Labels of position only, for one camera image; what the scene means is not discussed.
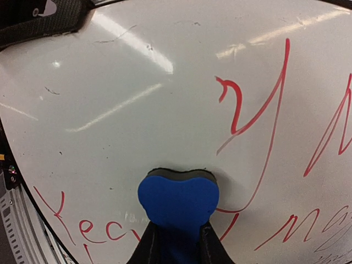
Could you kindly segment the blue whiteboard eraser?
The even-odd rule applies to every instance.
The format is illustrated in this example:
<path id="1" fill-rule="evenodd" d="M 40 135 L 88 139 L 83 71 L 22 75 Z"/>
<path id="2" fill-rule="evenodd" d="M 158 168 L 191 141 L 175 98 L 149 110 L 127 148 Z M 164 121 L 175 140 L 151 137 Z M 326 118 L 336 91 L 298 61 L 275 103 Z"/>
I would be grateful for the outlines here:
<path id="1" fill-rule="evenodd" d="M 219 202 L 215 176 L 204 169 L 153 169 L 138 187 L 139 202 L 157 228 L 162 263 L 200 263 L 201 226 Z"/>

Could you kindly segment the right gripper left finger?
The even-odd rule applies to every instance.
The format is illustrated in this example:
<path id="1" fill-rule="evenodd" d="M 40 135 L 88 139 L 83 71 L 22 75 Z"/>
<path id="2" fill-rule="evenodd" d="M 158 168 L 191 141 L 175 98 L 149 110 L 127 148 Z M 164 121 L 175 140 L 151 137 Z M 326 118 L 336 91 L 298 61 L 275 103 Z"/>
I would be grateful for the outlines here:
<path id="1" fill-rule="evenodd" d="M 158 226 L 153 222 L 147 225 L 129 264 L 160 264 L 161 246 Z"/>

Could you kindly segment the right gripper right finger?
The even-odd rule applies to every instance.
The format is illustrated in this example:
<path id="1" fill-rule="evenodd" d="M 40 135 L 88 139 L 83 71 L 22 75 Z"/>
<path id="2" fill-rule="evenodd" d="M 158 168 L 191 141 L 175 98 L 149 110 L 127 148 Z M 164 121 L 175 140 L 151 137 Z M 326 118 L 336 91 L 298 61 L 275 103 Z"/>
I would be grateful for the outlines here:
<path id="1" fill-rule="evenodd" d="M 199 258 L 201 264 L 234 264 L 210 222 L 200 229 Z"/>

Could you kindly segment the white whiteboard black frame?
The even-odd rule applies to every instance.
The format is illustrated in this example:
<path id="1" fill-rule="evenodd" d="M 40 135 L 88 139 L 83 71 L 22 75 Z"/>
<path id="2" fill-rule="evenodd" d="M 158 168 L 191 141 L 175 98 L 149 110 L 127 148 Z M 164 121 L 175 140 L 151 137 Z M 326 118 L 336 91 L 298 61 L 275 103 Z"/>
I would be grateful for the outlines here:
<path id="1" fill-rule="evenodd" d="M 93 1 L 1 50 L 1 154 L 76 263 L 127 263 L 150 171 L 204 169 L 234 263 L 351 263 L 351 1 Z"/>

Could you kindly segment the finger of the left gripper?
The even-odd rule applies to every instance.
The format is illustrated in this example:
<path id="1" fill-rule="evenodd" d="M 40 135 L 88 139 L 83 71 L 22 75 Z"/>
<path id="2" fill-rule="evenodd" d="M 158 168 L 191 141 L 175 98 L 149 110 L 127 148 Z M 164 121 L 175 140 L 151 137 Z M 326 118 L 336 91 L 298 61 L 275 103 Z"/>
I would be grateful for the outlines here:
<path id="1" fill-rule="evenodd" d="M 77 32 L 93 1 L 52 1 L 56 10 L 44 15 L 47 1 L 1 1 L 1 50 L 19 43 Z"/>

